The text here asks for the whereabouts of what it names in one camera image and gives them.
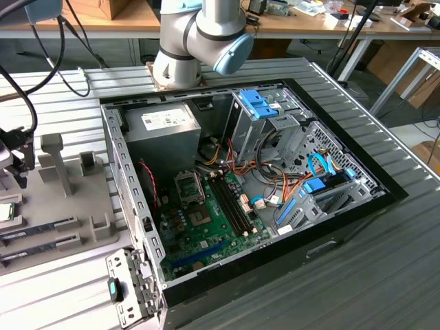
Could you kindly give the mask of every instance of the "black wire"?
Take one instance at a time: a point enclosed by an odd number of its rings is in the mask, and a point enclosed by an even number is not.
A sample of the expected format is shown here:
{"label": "black wire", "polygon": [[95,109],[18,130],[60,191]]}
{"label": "black wire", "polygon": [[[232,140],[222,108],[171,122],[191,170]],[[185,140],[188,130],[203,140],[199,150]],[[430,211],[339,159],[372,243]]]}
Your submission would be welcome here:
{"label": "black wire", "polygon": [[[432,93],[428,96],[428,98],[426,99],[426,101],[423,103],[423,106],[421,108],[421,120],[423,121],[423,123],[425,124],[426,127],[433,129],[435,127],[439,127],[440,128],[440,119],[438,117],[433,117],[433,118],[425,118],[425,109],[426,109],[426,105],[429,103],[432,95],[436,95],[435,91],[437,90],[437,88],[439,88],[440,86],[440,81],[437,83],[437,85],[434,87],[434,89],[432,90]],[[434,126],[429,126],[426,122],[428,120],[436,120],[436,124]]]}
{"label": "black wire", "polygon": [[104,59],[101,56],[95,54],[93,52],[93,50],[85,44],[85,42],[81,39],[79,34],[75,31],[75,28],[73,27],[73,25],[65,17],[63,17],[63,22],[64,22],[65,27],[82,43],[82,45],[90,53],[90,55],[93,56],[95,61],[99,64],[99,67],[101,69],[102,69],[102,67],[108,68],[109,66],[105,63]]}
{"label": "black wire", "polygon": [[438,134],[437,138],[434,141],[434,144],[432,145],[432,150],[431,150],[431,154],[429,155],[427,165],[429,165],[432,155],[434,155],[435,147],[437,146],[437,142],[439,141],[439,138],[440,138],[440,133]]}
{"label": "black wire", "polygon": [[[47,53],[43,42],[40,39],[40,36],[38,34],[38,32],[36,31],[36,28],[31,24],[31,28],[32,31],[34,33],[35,39],[38,41],[38,44],[40,45],[41,50],[43,51],[44,56],[46,57],[48,62],[51,62],[51,58],[49,56],[49,54]],[[70,89],[73,93],[75,93],[77,96],[80,96],[81,98],[86,98],[87,96],[89,96],[90,94],[90,84],[89,84],[89,80],[86,78],[85,81],[87,83],[87,91],[85,94],[81,94],[78,91],[76,91],[63,77],[63,75],[57,70],[56,72],[58,72],[58,76],[61,78],[61,80],[63,81],[63,83],[67,86],[68,89]]]}
{"label": "black wire", "polygon": [[17,10],[20,10],[21,8],[31,4],[32,2],[35,2],[36,0],[18,0],[14,2],[12,5],[9,5],[8,7],[2,9],[0,11],[0,21],[7,17],[8,15],[12,14],[13,12],[16,12]]}
{"label": "black wire", "polygon": [[439,77],[435,78],[433,81],[431,81],[431,83],[427,86],[425,86],[422,89],[417,89],[414,92],[412,92],[410,95],[406,96],[406,98],[404,98],[402,101],[400,101],[400,103],[398,105],[396,105],[394,108],[392,108],[391,110],[388,110],[386,113],[383,113],[382,115],[380,115],[379,117],[377,117],[378,120],[381,120],[383,117],[387,116],[388,114],[390,114],[391,112],[393,112],[394,110],[396,110],[397,108],[399,108],[405,101],[409,100],[410,98],[412,98],[413,96],[416,96],[418,94],[420,94],[421,92],[427,90],[427,88],[429,88],[433,83],[435,83],[437,81]]}
{"label": "black wire", "polygon": [[135,59],[135,66],[138,65],[138,63],[136,62],[136,49],[135,49],[135,39],[131,39],[131,46],[133,48],[133,58]]}
{"label": "black wire", "polygon": [[327,51],[327,50],[331,50],[331,49],[333,49],[334,47],[335,47],[335,45],[332,45],[331,47],[328,47],[328,48],[313,48],[313,47],[310,47],[307,43],[311,43],[310,41],[308,41],[307,39],[304,39],[304,42],[302,43],[302,42],[300,42],[301,44],[303,44],[305,47],[307,47],[307,48],[310,48],[311,50],[314,50],[314,51],[316,51],[316,52],[325,52],[325,51]]}
{"label": "black wire", "polygon": [[269,133],[267,133],[265,135],[265,137],[263,139],[261,139],[260,143],[258,144],[256,150],[255,150],[255,167],[257,169],[257,171],[261,174],[262,177],[264,177],[266,180],[268,181],[274,181],[274,182],[281,182],[284,181],[284,176],[283,174],[288,178],[288,179],[302,179],[303,175],[298,174],[298,173],[284,173],[283,170],[281,169],[277,169],[278,171],[281,172],[281,174],[276,174],[273,172],[267,172],[266,170],[264,170],[263,165],[261,163],[261,151],[266,143],[266,141],[269,140],[269,138],[272,136],[272,138],[275,138],[278,135],[278,132],[276,131],[276,129],[272,129]]}
{"label": "black wire", "polygon": [[[57,17],[56,20],[58,21],[58,27],[60,29],[60,39],[61,39],[61,48],[60,48],[60,54],[58,55],[58,60],[56,61],[54,68],[47,75],[46,78],[44,78],[35,87],[25,91],[26,95],[32,94],[35,91],[38,91],[39,89],[41,89],[43,86],[45,86],[55,76],[56,72],[58,71],[59,67],[61,66],[61,62],[63,61],[64,51],[65,51],[65,35],[64,35],[62,19],[60,17]],[[11,93],[11,94],[8,94],[8,95],[0,96],[0,102],[14,100],[14,99],[19,98],[19,97],[20,97],[20,95],[18,93]]]}
{"label": "black wire", "polygon": [[435,139],[435,137],[433,137],[432,135],[429,135],[429,134],[427,134],[425,131],[422,131],[416,124],[413,124],[414,125],[414,127],[416,128],[416,129],[418,129],[419,131],[421,131],[423,134],[425,134],[426,136],[428,136],[429,138],[431,138],[431,139]]}
{"label": "black wire", "polygon": [[135,63],[133,62],[133,58],[131,57],[131,44],[130,44],[130,39],[126,40],[127,43],[129,44],[129,55],[130,55],[130,61],[131,61],[131,65],[135,66]]}
{"label": "black wire", "polygon": [[30,115],[32,117],[32,125],[29,129],[29,132],[30,133],[35,132],[39,122],[38,122],[38,118],[36,117],[36,111],[35,111],[34,105],[30,101],[30,99],[28,98],[26,93],[20,88],[20,86],[18,86],[18,84],[15,82],[15,80],[12,79],[12,77],[9,75],[9,73],[1,65],[0,65],[0,74],[2,74],[3,77],[5,77],[5,79],[11,84],[11,86],[20,95],[20,97],[22,97],[22,99],[24,99],[27,107],[30,110]]}
{"label": "black wire", "polygon": [[257,26],[253,25],[253,27],[254,27],[254,30],[255,30],[254,39],[256,39],[256,34],[259,32],[260,25],[257,25]]}
{"label": "black wire", "polygon": [[349,31],[350,31],[351,22],[353,21],[353,17],[354,17],[355,14],[356,14],[356,6],[357,6],[357,5],[356,5],[356,3],[355,3],[355,6],[353,7],[353,13],[351,14],[351,19],[350,19],[349,26],[348,26],[348,28],[346,29],[345,34],[344,34],[344,37],[343,37],[342,40],[341,40],[341,46],[342,46],[342,48],[338,46],[338,49],[336,50],[335,55],[333,56],[333,58],[330,60],[330,62],[327,64],[327,67],[325,68],[325,71],[326,71],[326,72],[329,71],[329,66],[330,66],[330,64],[333,64],[333,62],[335,61],[336,57],[338,56],[340,50],[342,50],[342,49],[344,48],[344,42],[345,42],[345,39],[347,38],[347,34],[348,34]]}
{"label": "black wire", "polygon": [[67,6],[69,7],[69,10],[70,10],[71,13],[72,13],[72,15],[74,16],[75,21],[76,21],[77,24],[79,25],[79,27],[80,27],[80,29],[81,29],[81,31],[82,31],[82,34],[84,34],[85,42],[87,43],[87,45],[89,46],[89,48],[90,48],[90,50],[91,50],[91,46],[90,46],[89,38],[87,37],[87,33],[85,32],[85,29],[84,29],[83,25],[81,24],[81,22],[80,22],[78,16],[76,16],[75,10],[74,10],[74,8],[73,8],[72,5],[71,5],[70,0],[66,0],[66,3],[67,3]]}

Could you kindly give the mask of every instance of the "ribbed metal surface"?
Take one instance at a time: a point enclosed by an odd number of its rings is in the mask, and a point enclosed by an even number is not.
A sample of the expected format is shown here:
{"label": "ribbed metal surface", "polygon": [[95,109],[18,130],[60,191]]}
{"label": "ribbed metal surface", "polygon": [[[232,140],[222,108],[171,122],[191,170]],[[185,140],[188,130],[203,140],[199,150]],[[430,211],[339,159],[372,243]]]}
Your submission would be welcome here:
{"label": "ribbed metal surface", "polygon": [[[107,160],[97,98],[145,93],[153,83],[143,67],[88,70],[93,92],[86,100],[55,78],[31,99],[38,136],[63,134],[64,158],[94,150]],[[250,60],[240,71],[220,77],[203,67],[209,85],[294,78],[410,194],[359,236],[260,290],[237,300],[187,329],[438,329],[440,272],[439,182],[378,127],[354,100],[301,58]],[[17,74],[33,86],[45,74]],[[74,71],[74,88],[85,89]],[[0,94],[10,91],[0,79]],[[1,104],[3,129],[30,124],[22,101]],[[114,182],[109,182],[115,192]],[[119,219],[120,204],[112,197]],[[0,277],[2,329],[117,329],[107,293],[103,256],[129,244],[127,231],[115,245]]]}

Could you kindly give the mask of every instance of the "black cable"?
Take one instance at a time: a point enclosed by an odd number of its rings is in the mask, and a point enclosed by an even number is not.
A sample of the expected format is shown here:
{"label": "black cable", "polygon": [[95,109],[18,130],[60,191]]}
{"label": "black cable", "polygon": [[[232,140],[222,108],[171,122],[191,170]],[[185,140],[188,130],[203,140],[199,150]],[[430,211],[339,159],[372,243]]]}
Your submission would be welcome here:
{"label": "black cable", "polygon": [[391,110],[388,110],[386,113],[383,113],[382,115],[380,115],[379,117],[377,117],[378,120],[381,120],[383,117],[387,116],[388,114],[390,114],[391,112],[393,112],[394,110],[396,110],[397,108],[399,108],[405,101],[409,100],[410,98],[412,98],[413,96],[416,96],[418,94],[420,94],[421,92],[427,90],[427,88],[429,88],[433,83],[435,83],[437,81],[439,77],[435,78],[433,81],[431,81],[431,83],[427,86],[425,86],[422,89],[417,89],[414,92],[412,92],[410,95],[406,96],[406,98],[404,98],[402,101],[400,101],[400,103],[398,105],[396,105],[394,108],[392,108]]}
{"label": "black cable", "polygon": [[307,39],[302,39],[302,40],[303,41],[300,41],[301,44],[303,44],[305,47],[307,47],[311,50],[318,52],[318,54],[320,54],[321,52],[326,52],[327,50],[331,50],[335,47],[335,45],[332,45],[331,47],[328,47],[328,48],[313,48],[308,45],[308,43],[311,43],[310,41],[308,41]]}
{"label": "black cable", "polygon": [[2,9],[0,11],[0,21],[7,17],[8,15],[12,14],[13,12],[16,12],[17,10],[20,10],[21,8],[31,4],[32,2],[35,2],[36,0],[18,0],[14,2],[12,5],[9,5],[8,7]]}
{"label": "black cable", "polygon": [[131,45],[130,45],[130,39],[126,40],[127,43],[129,44],[129,55],[130,55],[130,61],[131,61],[131,65],[135,66],[135,63],[133,62],[133,58],[131,57]]}
{"label": "black cable", "polygon": [[[331,77],[333,77],[335,75],[336,71],[338,70],[339,66],[341,65],[342,61],[344,60],[344,57],[349,53],[349,50],[350,50],[351,46],[356,41],[356,38],[358,37],[360,31],[364,27],[364,24],[365,24],[366,20],[368,19],[370,14],[373,12],[373,9],[377,5],[378,2],[379,2],[379,0],[372,0],[368,4],[368,7],[366,7],[364,16],[362,16],[360,22],[356,26],[355,31],[351,35],[349,42],[346,44],[346,47],[342,51],[342,55],[336,60],[336,62],[333,62],[332,66],[331,66],[331,68],[329,70],[329,75]],[[353,14],[352,14],[351,18],[353,18],[353,16],[356,15],[355,9],[356,9],[356,5],[355,5],[355,7],[353,9]]]}
{"label": "black cable", "polygon": [[[350,31],[351,22],[353,21],[353,17],[355,16],[355,13],[356,13],[356,6],[357,6],[357,5],[355,4],[355,6],[353,7],[353,13],[351,14],[351,18],[350,18],[349,26],[348,26],[348,28],[346,29],[345,34],[344,34],[344,37],[343,37],[342,40],[341,40],[341,46],[342,46],[342,48],[344,47],[344,42],[345,42],[345,39],[347,38],[347,34],[348,34],[349,31]],[[329,65],[330,65],[330,64],[333,64],[333,62],[335,61],[336,57],[337,57],[338,54],[339,54],[339,51],[340,51],[342,48],[338,46],[338,49],[336,50],[336,53],[333,55],[333,58],[330,60],[330,62],[327,63],[327,67],[325,68],[325,71],[327,71],[327,72],[329,71]]]}
{"label": "black cable", "polygon": [[432,155],[434,155],[435,147],[437,146],[437,142],[439,141],[439,138],[440,138],[440,133],[438,134],[437,138],[435,139],[434,145],[432,145],[432,150],[431,150],[431,154],[429,155],[427,165],[429,165],[431,158],[432,158]]}
{"label": "black cable", "polygon": [[[32,31],[34,33],[35,39],[38,41],[38,44],[40,45],[41,50],[43,51],[44,56],[46,57],[46,60],[50,63],[50,65],[52,64],[52,60],[49,56],[49,54],[47,53],[43,42],[40,39],[40,36],[38,34],[38,32],[36,31],[36,28],[31,24],[31,28]],[[68,89],[70,89],[73,93],[75,93],[77,96],[80,96],[81,98],[86,98],[87,96],[89,96],[90,94],[90,84],[89,84],[89,80],[87,78],[85,78],[85,82],[87,83],[87,91],[85,94],[81,94],[78,91],[76,91],[65,79],[64,76],[57,70],[58,76],[61,78],[61,80],[63,81],[64,85],[67,86]]]}
{"label": "black cable", "polygon": [[[46,78],[44,78],[35,87],[25,91],[26,95],[32,94],[35,91],[38,91],[39,89],[41,89],[43,86],[45,86],[55,76],[56,72],[58,71],[58,69],[61,66],[61,62],[63,61],[64,51],[65,51],[65,35],[64,35],[62,19],[60,17],[57,17],[56,20],[58,21],[58,27],[60,29],[60,39],[61,39],[61,48],[60,48],[60,54],[58,55],[58,60],[56,61],[54,68],[47,75]],[[8,94],[8,95],[3,95],[3,96],[0,96],[0,102],[14,100],[14,99],[19,98],[19,97],[20,97],[20,95],[18,93],[11,93],[11,94]]]}
{"label": "black cable", "polygon": [[135,39],[131,39],[131,46],[133,48],[133,57],[135,59],[135,66],[138,65],[138,62],[136,61],[136,49],[135,49]]}
{"label": "black cable", "polygon": [[[425,118],[425,109],[426,109],[426,105],[428,104],[428,102],[430,101],[432,95],[436,95],[435,91],[437,90],[437,88],[439,88],[440,86],[440,81],[437,83],[437,85],[434,87],[434,89],[432,90],[431,94],[428,96],[428,98],[426,99],[426,101],[423,103],[423,106],[421,108],[421,120],[423,121],[423,123],[425,124],[426,127],[428,127],[429,129],[433,129],[435,127],[440,128],[440,118],[438,117],[433,117],[433,118]],[[434,126],[429,126],[428,124],[426,124],[426,122],[428,120],[435,120],[436,124]]]}
{"label": "black cable", "polygon": [[9,73],[1,65],[0,65],[0,74],[2,74],[3,77],[5,77],[5,79],[11,84],[12,88],[14,88],[16,90],[16,92],[20,95],[20,97],[22,97],[22,99],[24,99],[27,107],[30,110],[30,115],[32,117],[32,125],[29,129],[29,133],[35,132],[39,122],[38,122],[38,118],[36,117],[36,111],[35,111],[34,105],[30,101],[30,99],[28,98],[26,93],[20,88],[20,86],[18,86],[18,84],[15,82],[15,80],[12,79],[12,77],[9,75]]}
{"label": "black cable", "polygon": [[416,128],[416,129],[418,129],[419,131],[421,131],[424,135],[426,135],[426,136],[428,136],[429,138],[431,138],[431,139],[435,139],[435,137],[433,137],[432,135],[429,135],[429,134],[427,134],[425,131],[422,131],[416,124],[413,124],[414,125],[414,127]]}
{"label": "black cable", "polygon": [[69,7],[69,10],[71,11],[71,14],[74,16],[75,21],[79,25],[79,27],[80,27],[80,29],[82,31],[82,34],[84,34],[85,42],[87,43],[87,45],[89,46],[89,48],[91,50],[91,46],[90,46],[89,38],[87,37],[87,33],[85,32],[85,29],[84,29],[83,25],[81,24],[78,16],[76,16],[75,10],[74,10],[74,8],[71,5],[70,0],[66,0],[66,3],[67,3],[67,7]]}
{"label": "black cable", "polygon": [[104,59],[95,54],[93,52],[92,49],[90,49],[85,42],[81,39],[81,37],[79,36],[79,34],[75,31],[75,28],[73,27],[73,25],[65,18],[63,17],[63,22],[65,27],[82,43],[82,45],[84,46],[84,48],[90,53],[90,55],[93,56],[93,58],[95,59],[95,61],[99,64],[99,67],[102,69],[103,67],[108,68],[109,66],[105,63]]}
{"label": "black cable", "polygon": [[66,3],[67,3],[67,5],[69,6],[69,9],[70,9],[72,15],[74,16],[75,21],[76,21],[77,24],[79,25],[79,27],[80,27],[80,29],[81,29],[81,31],[82,31],[82,34],[84,34],[84,39],[85,39],[85,41],[86,41],[87,46],[89,46],[89,51],[90,51],[91,53],[93,53],[93,54],[99,59],[99,61],[100,61],[100,63],[101,63],[101,65],[100,65],[100,68],[101,68],[101,69],[102,69],[101,66],[103,66],[103,67],[105,67],[105,68],[108,68],[109,66],[105,63],[104,59],[103,59],[99,54],[95,53],[95,52],[92,50],[92,48],[91,48],[91,46],[90,46],[90,42],[89,42],[89,37],[87,36],[87,33],[86,33],[86,31],[85,31],[85,28],[84,28],[83,25],[81,24],[81,21],[80,21],[80,19],[78,18],[78,16],[76,16],[75,10],[73,9],[73,7],[72,7],[71,3],[69,2],[69,0],[66,0]]}
{"label": "black cable", "polygon": [[274,166],[272,166],[272,167],[274,167],[276,170],[280,171],[281,174],[277,174],[274,171],[267,172],[266,170],[264,170],[263,165],[261,163],[261,151],[262,151],[264,145],[266,144],[266,142],[270,139],[271,135],[273,135],[272,138],[275,138],[278,135],[278,132],[276,131],[276,129],[272,129],[269,133],[267,133],[265,135],[265,137],[263,139],[261,139],[260,143],[258,144],[258,146],[255,150],[255,167],[256,167],[257,171],[261,174],[262,177],[264,177],[268,181],[274,181],[274,182],[284,181],[284,175],[288,179],[302,179],[303,175],[301,175],[301,174],[284,173],[281,168],[276,168]]}

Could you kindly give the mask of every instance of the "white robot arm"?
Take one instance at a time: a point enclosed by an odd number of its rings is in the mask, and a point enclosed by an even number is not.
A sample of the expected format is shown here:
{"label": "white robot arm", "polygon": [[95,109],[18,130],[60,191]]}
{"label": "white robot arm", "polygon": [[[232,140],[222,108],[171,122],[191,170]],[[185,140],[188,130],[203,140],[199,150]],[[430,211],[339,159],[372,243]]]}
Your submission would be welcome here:
{"label": "white robot arm", "polygon": [[156,82],[170,89],[194,87],[200,62],[223,75],[248,59],[254,39],[245,33],[239,0],[163,0],[160,50],[153,66]]}

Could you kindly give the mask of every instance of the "dimm slot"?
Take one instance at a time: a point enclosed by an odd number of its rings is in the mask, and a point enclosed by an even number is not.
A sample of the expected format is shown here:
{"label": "dimm slot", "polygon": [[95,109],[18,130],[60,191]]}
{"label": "dimm slot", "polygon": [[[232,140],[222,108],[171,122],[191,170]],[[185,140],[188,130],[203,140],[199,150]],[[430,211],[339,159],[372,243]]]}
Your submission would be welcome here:
{"label": "dimm slot", "polygon": [[222,211],[230,222],[235,235],[240,237],[245,231],[252,230],[249,221],[246,219],[243,211],[235,201],[234,196],[230,192],[228,185],[224,182],[223,178],[209,180],[209,185],[219,202]]}

